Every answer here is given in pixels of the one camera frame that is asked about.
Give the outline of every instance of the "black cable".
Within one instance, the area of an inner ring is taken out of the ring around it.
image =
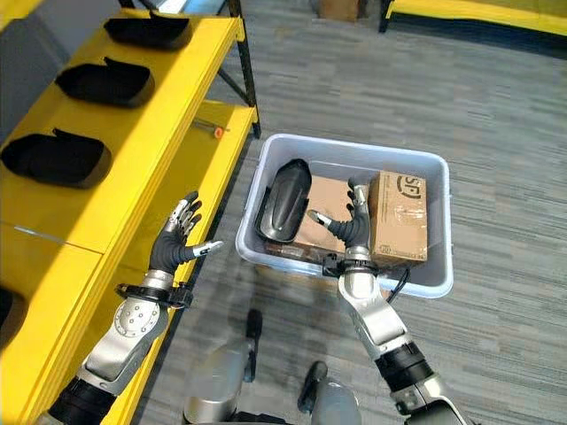
[[[406,286],[406,283],[409,280],[409,275],[410,275],[410,272],[409,272],[409,267],[408,267],[408,268],[406,268],[406,271],[401,276],[396,287],[392,290],[392,292],[390,293],[390,295],[386,299],[387,303],[391,303],[393,301],[393,299],[398,296],[398,294],[404,288],[404,286]]]

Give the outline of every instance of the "black joint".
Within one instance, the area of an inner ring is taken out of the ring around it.
[[[322,260],[322,275],[339,277],[349,273],[370,273],[378,276],[382,270],[372,261],[364,259],[338,259],[337,254],[327,254]]]
[[[138,298],[164,307],[189,308],[193,302],[193,286],[183,283],[171,290],[121,283],[115,290],[123,298]]]
[[[404,344],[376,360],[380,374],[391,391],[398,391],[433,375],[415,343]]]
[[[61,392],[49,414],[67,425],[98,425],[115,399],[110,392],[75,377]]]

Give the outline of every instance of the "shelf post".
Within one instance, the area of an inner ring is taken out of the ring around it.
[[[248,106],[254,106],[256,108],[256,113],[258,114],[258,121],[253,122],[252,124],[254,137],[260,139],[262,133],[260,127],[260,113],[258,111],[258,104],[256,103],[256,88],[254,87],[254,77],[252,75],[252,63],[250,61],[250,50],[248,48],[248,33],[246,32],[246,23],[245,23],[244,15],[242,13],[242,6],[240,4],[240,0],[229,0],[229,12],[232,18],[240,18],[242,20],[242,26],[245,29],[245,39],[242,42],[237,42],[238,55],[240,56],[240,66],[242,67],[242,74],[245,78],[246,103],[248,103]]]
[[[392,0],[380,0],[380,21],[378,23],[378,33],[385,33],[388,28],[390,19],[388,18],[388,11]]]

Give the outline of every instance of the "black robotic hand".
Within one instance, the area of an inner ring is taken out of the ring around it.
[[[348,180],[348,196],[353,201],[346,208],[353,217],[350,221],[336,221],[315,210],[309,210],[307,215],[325,226],[334,236],[345,243],[346,248],[361,246],[369,248],[370,217],[369,206],[365,194],[365,181],[352,177]]]
[[[216,251],[223,245],[223,241],[215,241],[185,246],[187,236],[201,220],[201,215],[196,211],[202,203],[197,198],[197,191],[191,192],[179,201],[167,219],[151,248],[150,270],[175,274],[181,264]]]

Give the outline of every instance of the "yellow table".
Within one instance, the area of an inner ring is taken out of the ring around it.
[[[380,32],[393,13],[474,19],[567,35],[567,0],[381,0]]]

